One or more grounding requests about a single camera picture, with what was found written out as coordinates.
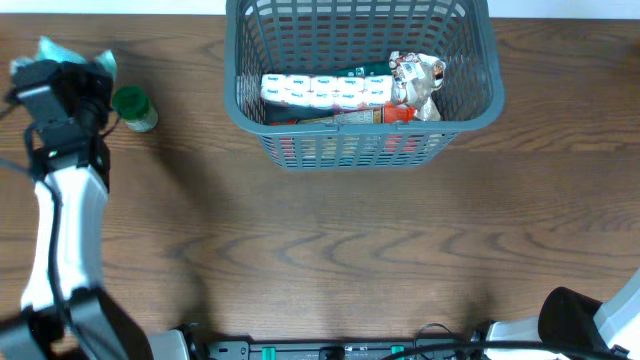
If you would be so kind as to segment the mint green snack packet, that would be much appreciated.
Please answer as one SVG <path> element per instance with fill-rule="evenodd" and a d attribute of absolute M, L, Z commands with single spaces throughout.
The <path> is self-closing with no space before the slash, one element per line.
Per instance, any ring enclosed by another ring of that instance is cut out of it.
<path fill-rule="evenodd" d="M 40 37 L 38 50 L 33 57 L 22 56 L 11 61 L 9 74 L 15 75 L 20 68 L 42 60 L 53 60 L 58 63 L 71 62 L 75 64 L 96 63 L 101 65 L 113 80 L 117 79 L 118 65 L 111 50 L 105 50 L 89 61 L 80 54 L 56 44 L 46 36 Z"/>

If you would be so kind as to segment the green lidded jar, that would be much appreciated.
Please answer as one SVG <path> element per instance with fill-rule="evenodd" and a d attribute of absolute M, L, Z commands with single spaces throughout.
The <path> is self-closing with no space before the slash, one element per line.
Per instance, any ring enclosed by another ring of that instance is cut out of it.
<path fill-rule="evenodd" d="M 137 86 L 119 88 L 112 98 L 112 107 L 128 128 L 135 132 L 148 132 L 159 120 L 150 98 Z"/>

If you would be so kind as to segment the green Nescafe coffee bag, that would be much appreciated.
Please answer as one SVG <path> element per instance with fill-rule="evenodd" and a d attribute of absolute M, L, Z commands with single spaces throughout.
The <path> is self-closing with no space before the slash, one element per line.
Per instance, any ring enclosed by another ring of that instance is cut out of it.
<path fill-rule="evenodd" d="M 391 75 L 389 66 L 384 62 L 369 63 L 358 67 L 333 69 L 333 70 L 319 70 L 317 72 L 306 73 L 287 73 L 284 75 L 327 75 L 327 76 L 347 76 L 347 77 L 369 77 L 369 76 L 381 76 Z M 289 107 L 278 106 L 268 102 L 265 102 L 262 98 L 265 106 L 265 120 L 264 122 L 269 125 L 275 125 L 277 121 L 288 121 L 297 119 L 311 119 L 317 117 L 331 116 L 335 113 L 347 113 L 360 110 L 321 110 L 304 107 Z"/>

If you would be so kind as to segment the multipack of small cartons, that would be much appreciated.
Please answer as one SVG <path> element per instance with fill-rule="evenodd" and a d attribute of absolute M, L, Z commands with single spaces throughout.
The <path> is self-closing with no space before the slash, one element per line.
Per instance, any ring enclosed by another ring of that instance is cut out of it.
<path fill-rule="evenodd" d="M 265 74 L 261 98 L 278 106 L 321 110 L 380 108 L 394 99 L 391 75 L 347 77 L 327 75 Z"/>

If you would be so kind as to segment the orange spaghetti packet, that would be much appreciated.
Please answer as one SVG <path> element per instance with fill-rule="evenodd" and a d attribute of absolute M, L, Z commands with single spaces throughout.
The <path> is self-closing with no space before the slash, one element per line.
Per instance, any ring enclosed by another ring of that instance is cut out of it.
<path fill-rule="evenodd" d="M 371 125 L 407 123 L 416 119 L 417 110 L 411 106 L 385 104 L 381 108 L 335 113 L 331 116 L 311 119 L 277 121 L 275 125 L 326 124 L 326 125 Z"/>

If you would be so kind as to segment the beige brown snack bag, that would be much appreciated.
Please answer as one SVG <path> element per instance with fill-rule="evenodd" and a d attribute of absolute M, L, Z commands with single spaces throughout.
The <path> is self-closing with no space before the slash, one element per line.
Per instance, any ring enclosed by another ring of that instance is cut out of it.
<path fill-rule="evenodd" d="M 394 51 L 389 67 L 393 77 L 391 102 L 414 108 L 418 121 L 441 121 L 432 94 L 444 85 L 447 64 L 423 53 Z"/>

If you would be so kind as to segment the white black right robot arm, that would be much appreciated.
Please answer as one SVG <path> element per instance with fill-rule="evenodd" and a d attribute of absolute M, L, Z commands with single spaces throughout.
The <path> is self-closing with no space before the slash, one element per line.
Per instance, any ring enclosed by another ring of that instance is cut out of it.
<path fill-rule="evenodd" d="M 537 316 L 492 321 L 474 341 L 541 343 L 544 349 L 484 349 L 484 359 L 571 359 L 560 346 L 602 352 L 623 359 L 639 357 L 639 274 L 610 300 L 601 302 L 566 287 L 554 289 Z"/>

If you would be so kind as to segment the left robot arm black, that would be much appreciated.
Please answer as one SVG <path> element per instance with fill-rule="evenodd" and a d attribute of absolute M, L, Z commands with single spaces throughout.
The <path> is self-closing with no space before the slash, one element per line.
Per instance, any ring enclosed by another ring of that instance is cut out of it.
<path fill-rule="evenodd" d="M 36 255 L 21 310 L 1 323 L 7 359 L 188 359 L 179 330 L 148 336 L 103 285 L 102 220 L 112 74 L 100 63 L 27 61 L 12 72 L 39 206 Z"/>

